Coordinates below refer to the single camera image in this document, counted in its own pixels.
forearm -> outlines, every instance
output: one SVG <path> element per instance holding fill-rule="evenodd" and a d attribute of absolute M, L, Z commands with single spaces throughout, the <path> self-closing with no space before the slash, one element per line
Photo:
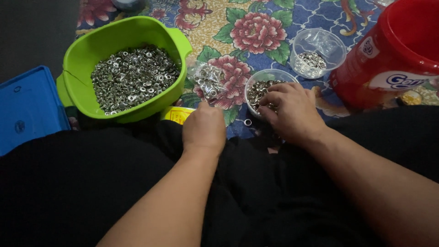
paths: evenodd
<path fill-rule="evenodd" d="M 437 183 L 329 128 L 306 149 L 390 244 L 439 245 Z"/>
<path fill-rule="evenodd" d="M 98 246 L 199 246 L 207 196 L 218 164 L 209 152 L 184 152 L 166 176 Z"/>

green plastic basin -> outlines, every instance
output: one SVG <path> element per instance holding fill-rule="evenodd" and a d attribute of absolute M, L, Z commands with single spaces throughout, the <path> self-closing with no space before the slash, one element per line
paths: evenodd
<path fill-rule="evenodd" d="M 172 86 L 145 103 L 106 116 L 96 102 L 90 78 L 94 66 L 111 54 L 129 47 L 141 47 L 144 43 L 165 48 L 180 69 L 180 76 Z M 186 57 L 191 52 L 191 44 L 179 29 L 166 28 L 155 18 L 145 16 L 123 19 L 82 36 L 70 46 L 64 57 L 64 71 L 57 78 L 58 95 L 65 107 L 74 105 L 91 118 L 135 122 L 178 100 L 187 74 Z"/>

red plastic bucket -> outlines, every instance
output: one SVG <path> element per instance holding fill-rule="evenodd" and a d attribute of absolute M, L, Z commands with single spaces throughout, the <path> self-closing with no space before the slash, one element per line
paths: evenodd
<path fill-rule="evenodd" d="M 348 105 L 370 108 L 439 76 L 439 0 L 399 0 L 347 54 L 329 83 Z"/>

hand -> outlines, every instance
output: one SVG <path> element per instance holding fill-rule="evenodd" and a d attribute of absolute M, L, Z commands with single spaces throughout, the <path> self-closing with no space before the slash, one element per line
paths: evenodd
<path fill-rule="evenodd" d="M 223 110 L 201 102 L 183 124 L 184 151 L 209 152 L 219 156 L 225 144 L 226 123 Z"/>
<path fill-rule="evenodd" d="M 277 114 L 264 106 L 277 106 Z M 316 96 L 299 83 L 282 83 L 268 88 L 258 111 L 286 142 L 304 147 L 327 128 L 316 110 Z"/>

red peony pattern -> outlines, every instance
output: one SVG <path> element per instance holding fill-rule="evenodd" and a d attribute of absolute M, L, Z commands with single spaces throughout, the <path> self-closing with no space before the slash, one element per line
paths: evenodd
<path fill-rule="evenodd" d="M 280 20 L 266 13 L 250 12 L 235 22 L 230 36 L 235 48 L 261 54 L 281 46 L 280 41 L 285 40 L 287 32 Z"/>
<path fill-rule="evenodd" d="M 213 58 L 209 63 L 215 67 L 224 70 L 224 79 L 221 82 L 227 91 L 218 95 L 211 104 L 223 108 L 224 110 L 232 108 L 234 105 L 245 103 L 244 88 L 247 80 L 252 76 L 250 67 L 238 60 L 236 57 L 225 55 L 220 58 Z M 204 99 L 203 91 L 198 84 L 194 87 L 194 93 Z"/>
<path fill-rule="evenodd" d="M 175 26 L 181 30 L 193 30 L 200 25 L 200 22 L 211 14 L 212 10 L 207 9 L 207 4 L 201 7 L 191 3 L 191 0 L 180 0 L 179 14 L 175 17 Z"/>
<path fill-rule="evenodd" d="M 151 17 L 156 18 L 157 20 L 160 20 L 160 19 L 162 19 L 163 17 L 166 16 L 166 10 L 165 9 L 155 8 L 154 10 L 152 10 L 152 12 L 149 15 Z"/>
<path fill-rule="evenodd" d="M 90 26 L 94 25 L 95 18 L 108 21 L 107 12 L 117 11 L 111 0 L 81 0 L 79 4 L 78 27 L 84 20 Z"/>

